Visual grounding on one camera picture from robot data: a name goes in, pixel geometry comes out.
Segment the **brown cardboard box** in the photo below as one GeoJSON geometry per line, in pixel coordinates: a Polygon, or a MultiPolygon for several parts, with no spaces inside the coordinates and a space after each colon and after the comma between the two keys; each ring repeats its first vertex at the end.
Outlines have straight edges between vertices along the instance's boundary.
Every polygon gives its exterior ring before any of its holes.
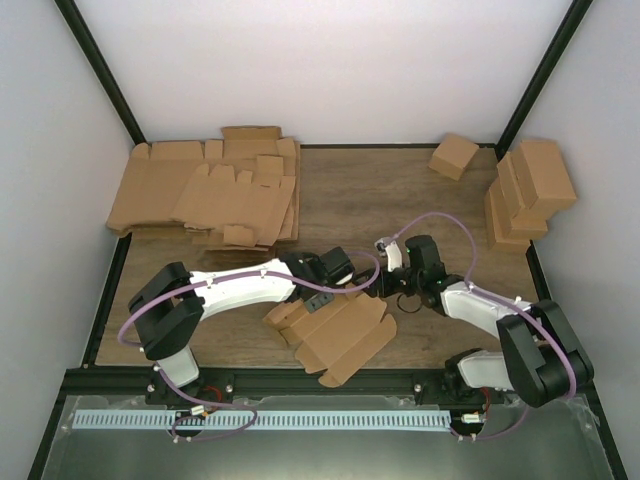
{"type": "Polygon", "coordinates": [[[295,350],[308,374],[327,388],[344,385],[397,334],[394,316],[379,298],[337,294],[311,313],[300,300],[276,305],[263,318],[277,343],[295,350]]]}

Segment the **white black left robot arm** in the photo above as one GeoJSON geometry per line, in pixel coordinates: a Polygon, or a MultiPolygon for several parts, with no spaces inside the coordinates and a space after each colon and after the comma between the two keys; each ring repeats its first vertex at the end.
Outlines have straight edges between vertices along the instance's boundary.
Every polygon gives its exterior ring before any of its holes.
{"type": "Polygon", "coordinates": [[[196,402],[204,379],[189,347],[199,323],[213,315],[258,303],[307,300],[326,288],[344,288],[355,272],[340,247],[317,255],[285,253],[253,267],[189,272],[183,263],[163,267],[129,301],[140,347],[169,378],[181,403],[196,402]]]}

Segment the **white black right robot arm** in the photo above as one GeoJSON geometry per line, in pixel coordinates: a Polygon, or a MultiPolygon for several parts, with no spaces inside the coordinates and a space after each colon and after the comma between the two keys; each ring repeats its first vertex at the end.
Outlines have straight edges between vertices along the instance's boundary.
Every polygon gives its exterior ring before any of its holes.
{"type": "Polygon", "coordinates": [[[429,235],[411,237],[403,247],[385,237],[375,247],[387,265],[373,295],[416,296],[423,307],[500,342],[497,352],[471,349],[446,361],[444,389],[451,400],[465,403],[480,388],[492,388],[539,408],[593,380],[593,364],[556,302],[509,299],[448,273],[429,235]]]}

